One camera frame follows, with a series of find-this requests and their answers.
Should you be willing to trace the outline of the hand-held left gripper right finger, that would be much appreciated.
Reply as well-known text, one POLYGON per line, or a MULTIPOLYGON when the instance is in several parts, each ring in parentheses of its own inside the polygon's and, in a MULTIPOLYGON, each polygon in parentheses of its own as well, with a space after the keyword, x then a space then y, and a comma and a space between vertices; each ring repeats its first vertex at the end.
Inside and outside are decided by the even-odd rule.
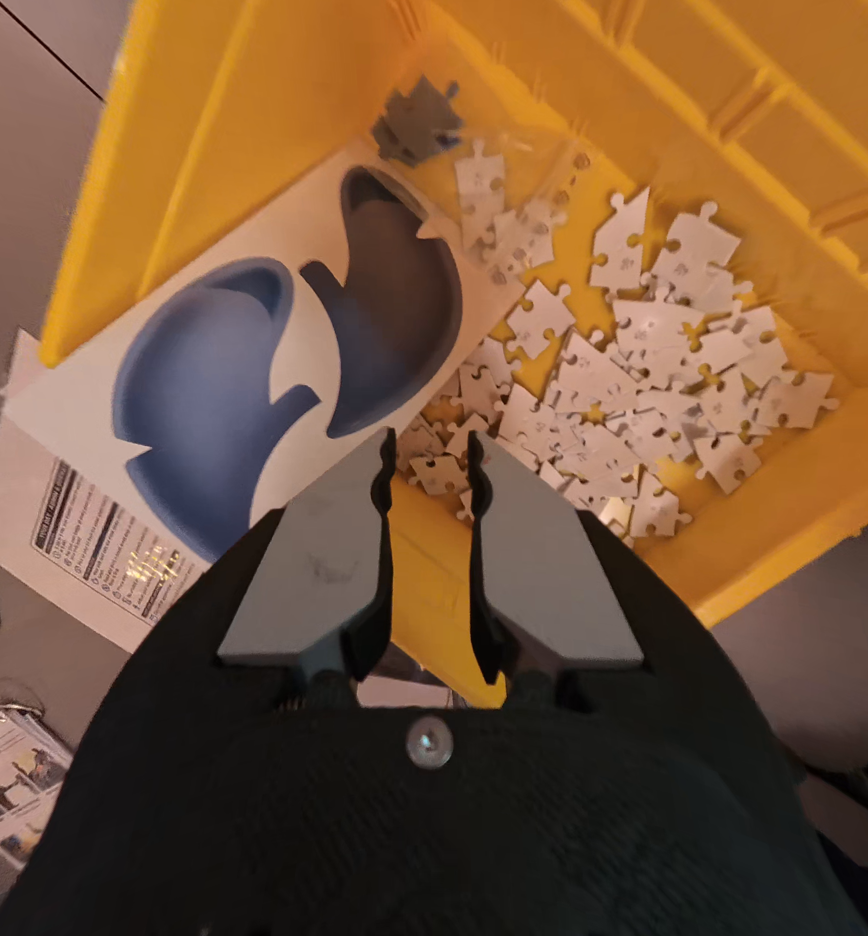
POLYGON ((485 682, 641 667, 580 512, 497 440, 475 431, 468 441, 470 639, 485 682))

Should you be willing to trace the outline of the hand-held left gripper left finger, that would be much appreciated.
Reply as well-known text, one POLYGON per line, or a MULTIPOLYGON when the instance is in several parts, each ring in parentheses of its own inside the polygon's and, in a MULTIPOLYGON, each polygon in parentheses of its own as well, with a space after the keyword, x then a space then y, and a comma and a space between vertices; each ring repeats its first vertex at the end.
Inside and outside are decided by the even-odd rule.
POLYGON ((362 682, 392 634, 393 428, 291 499, 218 648, 225 664, 362 682))

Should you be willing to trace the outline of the pile of white puzzle pieces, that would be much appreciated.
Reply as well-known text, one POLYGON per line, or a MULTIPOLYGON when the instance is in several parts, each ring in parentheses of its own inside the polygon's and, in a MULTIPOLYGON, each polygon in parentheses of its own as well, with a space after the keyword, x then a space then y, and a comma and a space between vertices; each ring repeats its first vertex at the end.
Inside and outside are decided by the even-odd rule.
POLYGON ((812 429, 838 408, 832 374, 791 366, 774 311, 744 308, 753 285, 730 268, 742 239, 717 221, 716 202, 676 214, 645 263, 649 196, 614 193, 594 236, 588 285, 612 315, 606 329, 581 333, 568 285, 534 281, 507 317, 510 339, 483 338, 433 400, 462 419, 416 415, 399 437, 398 470, 458 499, 459 521, 472 520, 475 432, 634 546, 692 521, 669 469, 693 464, 730 495, 775 429, 812 429))

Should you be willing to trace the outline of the blue white printed card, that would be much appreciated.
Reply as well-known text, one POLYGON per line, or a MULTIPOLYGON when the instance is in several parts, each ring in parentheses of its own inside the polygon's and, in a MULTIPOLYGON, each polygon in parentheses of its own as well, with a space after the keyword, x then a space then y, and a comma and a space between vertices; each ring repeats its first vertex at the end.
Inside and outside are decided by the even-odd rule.
POLYGON ((213 563, 377 429, 403 431, 522 292, 356 141, 4 414, 213 563))

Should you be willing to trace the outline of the yellow plastic bin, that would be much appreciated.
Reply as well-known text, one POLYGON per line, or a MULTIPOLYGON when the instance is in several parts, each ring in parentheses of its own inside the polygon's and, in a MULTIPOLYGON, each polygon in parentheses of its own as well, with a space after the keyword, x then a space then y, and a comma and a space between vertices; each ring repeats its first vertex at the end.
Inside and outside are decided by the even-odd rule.
POLYGON ((868 525, 868 2, 136 2, 42 330, 45 366, 146 298, 426 75, 491 92, 590 159, 539 268, 578 326, 610 193, 650 186, 645 258, 706 201, 732 272, 839 407, 777 429, 731 495, 665 480, 694 521, 641 554, 717 624, 868 525))

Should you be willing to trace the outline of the dark grey joined puzzle pieces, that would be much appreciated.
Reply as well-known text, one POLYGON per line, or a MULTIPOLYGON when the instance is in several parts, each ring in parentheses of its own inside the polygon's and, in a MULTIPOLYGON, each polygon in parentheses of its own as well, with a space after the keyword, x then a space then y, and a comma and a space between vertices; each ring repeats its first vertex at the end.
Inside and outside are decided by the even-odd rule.
POLYGON ((463 128, 452 107, 459 91, 457 81, 440 91, 427 76, 420 76, 407 94, 393 91, 371 129, 379 157, 414 169, 454 149, 463 128))

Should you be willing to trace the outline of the white laminated task sheet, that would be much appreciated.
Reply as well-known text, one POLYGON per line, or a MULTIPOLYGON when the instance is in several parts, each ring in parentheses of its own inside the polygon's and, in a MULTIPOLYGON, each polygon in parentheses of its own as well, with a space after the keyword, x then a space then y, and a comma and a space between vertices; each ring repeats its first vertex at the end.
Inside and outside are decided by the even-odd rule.
POLYGON ((77 438, 18 399, 0 417, 0 564, 82 623, 134 650, 192 583, 202 557, 248 521, 258 465, 239 440, 243 367, 203 377, 216 332, 142 303, 90 342, 109 363, 100 421, 77 438))

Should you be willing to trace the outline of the printed photo booklet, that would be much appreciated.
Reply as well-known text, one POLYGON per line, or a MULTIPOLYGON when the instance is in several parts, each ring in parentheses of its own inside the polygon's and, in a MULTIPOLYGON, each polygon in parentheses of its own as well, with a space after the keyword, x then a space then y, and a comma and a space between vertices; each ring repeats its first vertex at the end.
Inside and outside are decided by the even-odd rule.
POLYGON ((0 705, 0 857, 15 870, 40 842, 73 758, 35 709, 0 705))

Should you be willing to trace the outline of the clear plastic bag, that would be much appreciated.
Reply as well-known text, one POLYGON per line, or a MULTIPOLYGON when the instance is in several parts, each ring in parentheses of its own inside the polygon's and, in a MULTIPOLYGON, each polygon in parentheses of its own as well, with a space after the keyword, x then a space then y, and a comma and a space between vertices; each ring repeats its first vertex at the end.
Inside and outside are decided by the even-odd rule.
MULTIPOLYGON (((393 91, 407 94, 419 78, 393 91)), ((427 78, 440 91, 453 81, 427 78)), ((414 169, 381 159, 437 205, 468 259, 505 287, 554 259, 555 231, 567 221, 566 198, 557 191, 577 170, 572 160, 587 165, 588 158, 563 130, 517 119, 491 92, 477 103, 471 86, 458 84, 452 107, 463 128, 454 149, 414 169)))

